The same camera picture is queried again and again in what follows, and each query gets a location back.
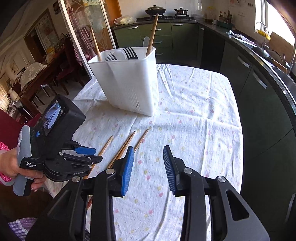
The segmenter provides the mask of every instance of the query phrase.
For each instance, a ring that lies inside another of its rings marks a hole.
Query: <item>white tablecloth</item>
[[[202,176],[225,176],[240,192],[243,137],[237,104],[228,79],[221,74],[185,66],[157,65],[160,102],[153,117],[112,107],[95,78],[76,96],[74,103],[86,115],[73,140],[94,147],[97,153],[111,135],[114,140],[90,177],[105,170],[129,134],[135,146],[149,128],[135,153],[129,190],[113,198],[118,241],[178,240],[184,197],[169,190],[163,163],[163,147],[184,160]],[[64,184],[46,182],[52,196]],[[207,239],[211,239],[207,201]],[[90,227],[90,210],[86,227]]]

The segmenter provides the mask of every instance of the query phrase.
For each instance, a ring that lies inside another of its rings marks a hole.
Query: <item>glass door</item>
[[[76,59],[93,77],[87,64],[97,54],[91,27],[101,52],[116,48],[103,0],[59,0],[59,5],[75,46]]]

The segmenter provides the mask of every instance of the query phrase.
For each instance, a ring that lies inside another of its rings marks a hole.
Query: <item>faucet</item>
[[[258,21],[257,23],[261,23],[261,24],[263,24],[264,27],[265,27],[265,38],[264,38],[264,43],[263,43],[263,46],[262,46],[262,48],[264,49],[264,48],[265,48],[265,42],[266,42],[266,35],[267,35],[267,27],[266,27],[266,25],[265,25],[264,23],[262,23],[262,22],[260,22],[260,21]]]

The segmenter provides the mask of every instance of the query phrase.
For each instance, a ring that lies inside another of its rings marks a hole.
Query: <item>table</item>
[[[44,81],[54,76],[58,67],[65,60],[65,50],[61,50],[56,54],[55,58],[49,62],[42,71],[38,73],[36,78],[27,84],[25,90],[23,90],[20,95],[22,104],[35,116],[39,113],[36,107],[31,103],[30,99],[35,94],[35,92],[40,89],[40,86],[44,83]]]
[[[157,65],[160,102],[148,117],[112,107],[95,78],[81,90],[74,103],[86,115],[73,140],[94,147],[97,153],[111,135],[114,140],[90,177],[105,170],[130,133],[135,146],[149,128],[135,153],[129,190],[113,198],[117,240],[178,240],[184,197],[169,190],[163,147],[202,176],[225,176],[240,192],[243,169],[243,136],[237,104],[228,79],[219,73],[185,66]],[[65,185],[46,181],[52,196]],[[206,198],[207,223],[210,225]],[[90,227],[90,209],[86,228]],[[207,230],[211,239],[210,228]]]

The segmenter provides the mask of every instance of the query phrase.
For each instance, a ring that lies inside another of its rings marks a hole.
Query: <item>plastic basket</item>
[[[93,57],[89,66],[108,101],[114,107],[152,116],[158,106],[159,94],[155,48],[147,56],[147,47],[133,47],[138,60],[105,61],[115,50],[101,52],[103,61]]]

